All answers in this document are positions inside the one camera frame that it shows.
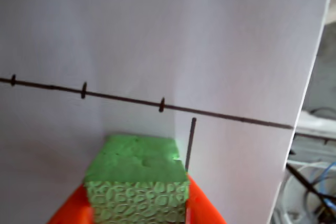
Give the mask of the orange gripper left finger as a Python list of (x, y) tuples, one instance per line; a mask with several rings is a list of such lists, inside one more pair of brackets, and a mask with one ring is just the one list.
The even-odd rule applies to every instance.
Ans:
[(93, 209), (81, 184), (56, 211), (48, 224), (93, 224)]

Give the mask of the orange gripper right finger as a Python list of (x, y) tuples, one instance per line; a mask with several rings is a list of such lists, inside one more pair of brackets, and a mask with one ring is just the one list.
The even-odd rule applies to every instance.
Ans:
[(188, 224), (226, 224), (226, 221), (214, 207), (194, 179), (187, 173), (189, 180), (188, 199), (186, 201), (186, 220)]

